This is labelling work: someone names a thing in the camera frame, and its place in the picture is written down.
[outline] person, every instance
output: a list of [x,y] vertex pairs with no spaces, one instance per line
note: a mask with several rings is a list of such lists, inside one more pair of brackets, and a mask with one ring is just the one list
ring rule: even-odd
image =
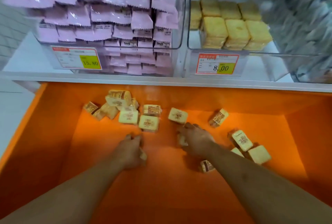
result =
[[[331,223],[332,209],[290,181],[215,143],[196,124],[178,131],[186,138],[183,149],[209,162],[223,176],[256,223]],[[141,137],[127,135],[110,156],[94,167],[51,189],[17,209],[0,224],[83,224],[115,178],[142,164]]]

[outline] orange drawer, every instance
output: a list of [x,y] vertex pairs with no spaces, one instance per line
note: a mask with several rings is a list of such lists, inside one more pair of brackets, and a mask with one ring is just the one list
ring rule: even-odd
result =
[[[197,172],[197,160],[176,145],[171,107],[230,146],[242,129],[272,156],[266,167],[332,205],[332,96],[325,93],[169,86],[43,84],[0,160],[0,219],[103,159],[137,126],[118,117],[95,120],[82,106],[104,103],[109,89],[129,90],[141,105],[159,104],[157,133],[143,133],[148,164],[123,172],[92,223],[252,223],[217,173]],[[208,118],[225,108],[216,129]]]

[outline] price tag holder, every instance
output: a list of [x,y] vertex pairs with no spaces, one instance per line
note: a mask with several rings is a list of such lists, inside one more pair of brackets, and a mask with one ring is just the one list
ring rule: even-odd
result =
[[239,54],[199,53],[196,75],[232,75]]
[[100,69],[100,60],[94,47],[51,46],[56,58],[63,68]]

